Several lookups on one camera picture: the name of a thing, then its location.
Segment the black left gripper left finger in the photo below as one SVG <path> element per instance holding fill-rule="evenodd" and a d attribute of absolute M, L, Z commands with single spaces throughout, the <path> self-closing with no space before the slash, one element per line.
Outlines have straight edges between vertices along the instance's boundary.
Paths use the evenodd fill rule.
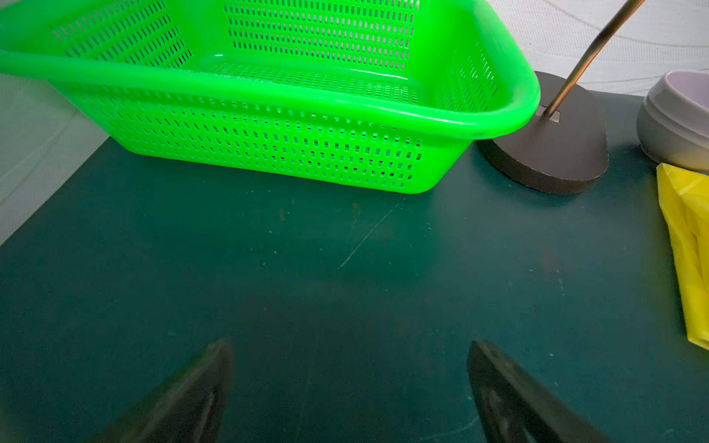
<path fill-rule="evenodd" d="M 90 442 L 215 442 L 232 385 L 234 349 L 211 343 Z"/>

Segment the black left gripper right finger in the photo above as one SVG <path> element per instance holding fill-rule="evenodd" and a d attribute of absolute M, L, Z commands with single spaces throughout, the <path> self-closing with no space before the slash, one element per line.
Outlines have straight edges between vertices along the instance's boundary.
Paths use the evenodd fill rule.
<path fill-rule="evenodd" d="M 491 341 L 473 341 L 467 373 L 488 442 L 608 442 Z"/>

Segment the yellow raincoat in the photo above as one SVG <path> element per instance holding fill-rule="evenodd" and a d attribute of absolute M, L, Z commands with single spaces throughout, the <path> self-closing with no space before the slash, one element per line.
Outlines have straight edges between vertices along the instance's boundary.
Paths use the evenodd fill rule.
<path fill-rule="evenodd" d="M 673 251 L 688 340 L 708 348 L 708 176 L 657 166 L 658 203 Z"/>

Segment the green plastic basket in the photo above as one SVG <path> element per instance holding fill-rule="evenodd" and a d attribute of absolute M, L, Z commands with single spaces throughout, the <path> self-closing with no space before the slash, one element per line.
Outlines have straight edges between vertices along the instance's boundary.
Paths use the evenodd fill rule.
<path fill-rule="evenodd" d="M 140 155 L 404 194 L 540 102 L 484 1 L 20 1 L 1 70 Z"/>

